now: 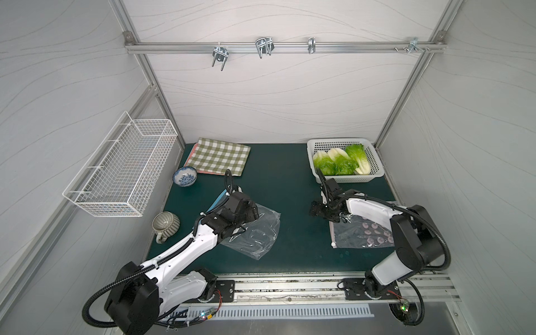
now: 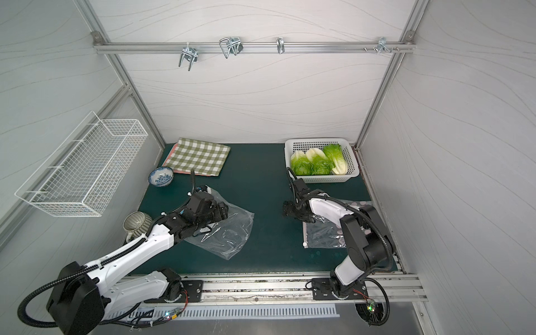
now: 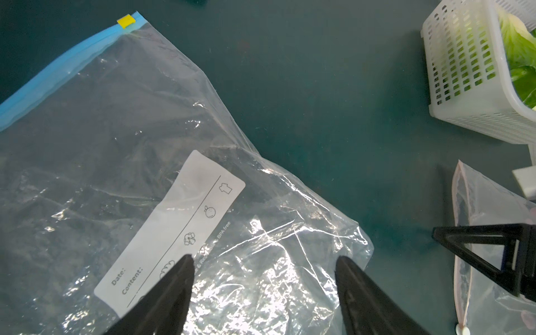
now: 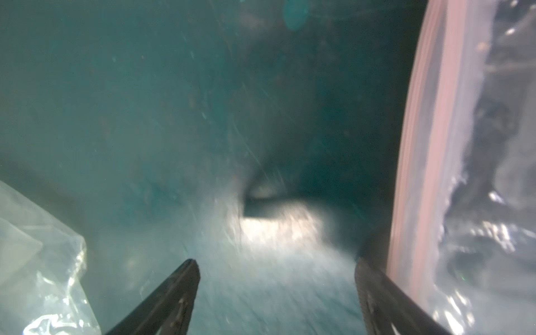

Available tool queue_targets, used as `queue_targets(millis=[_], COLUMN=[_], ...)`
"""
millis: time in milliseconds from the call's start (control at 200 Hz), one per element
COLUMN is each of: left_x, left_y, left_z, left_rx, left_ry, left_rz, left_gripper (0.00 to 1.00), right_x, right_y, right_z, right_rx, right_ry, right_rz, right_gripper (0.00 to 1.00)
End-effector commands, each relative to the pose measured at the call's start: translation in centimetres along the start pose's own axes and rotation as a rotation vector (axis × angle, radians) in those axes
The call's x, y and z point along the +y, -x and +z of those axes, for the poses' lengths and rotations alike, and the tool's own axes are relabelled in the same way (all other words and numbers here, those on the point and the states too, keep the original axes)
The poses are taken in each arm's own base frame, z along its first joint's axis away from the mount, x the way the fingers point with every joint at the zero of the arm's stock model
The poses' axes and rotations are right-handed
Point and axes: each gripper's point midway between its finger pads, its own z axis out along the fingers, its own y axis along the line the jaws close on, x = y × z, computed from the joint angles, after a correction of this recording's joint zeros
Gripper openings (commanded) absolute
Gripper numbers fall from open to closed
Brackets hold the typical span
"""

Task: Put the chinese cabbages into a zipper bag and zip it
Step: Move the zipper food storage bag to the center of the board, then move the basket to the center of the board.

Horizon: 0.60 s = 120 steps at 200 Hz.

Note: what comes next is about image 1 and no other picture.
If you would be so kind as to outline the clear blue zipper bag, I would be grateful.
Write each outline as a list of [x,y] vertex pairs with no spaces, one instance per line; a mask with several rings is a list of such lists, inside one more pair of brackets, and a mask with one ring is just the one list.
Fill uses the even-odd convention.
[[[231,193],[223,191],[209,208],[209,211],[205,213],[205,216],[222,205],[230,194],[237,191],[242,192],[241,188]],[[281,215],[272,209],[256,205],[260,215],[259,219],[245,223],[232,236],[216,236],[218,244],[247,255],[254,260],[259,260],[270,251],[279,236]]]

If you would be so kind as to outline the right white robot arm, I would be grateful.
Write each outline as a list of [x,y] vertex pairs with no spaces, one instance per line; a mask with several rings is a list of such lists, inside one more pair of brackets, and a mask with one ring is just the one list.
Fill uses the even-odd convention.
[[354,189],[343,191],[334,179],[320,177],[323,200],[311,204],[310,215],[337,222],[343,214],[361,216],[390,229],[394,251],[365,273],[357,287],[379,300],[389,287],[421,271],[448,269],[450,249],[427,210],[403,207]]

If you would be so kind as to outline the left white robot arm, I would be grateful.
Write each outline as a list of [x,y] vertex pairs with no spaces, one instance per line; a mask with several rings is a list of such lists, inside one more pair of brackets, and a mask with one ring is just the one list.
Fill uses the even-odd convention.
[[216,281],[211,272],[192,271],[179,283],[173,283],[174,278],[201,255],[238,233],[245,223],[259,217],[256,203],[235,191],[201,215],[192,233],[173,247],[141,265],[124,265],[104,306],[113,325],[125,334],[145,334],[181,303],[201,296],[210,299]]

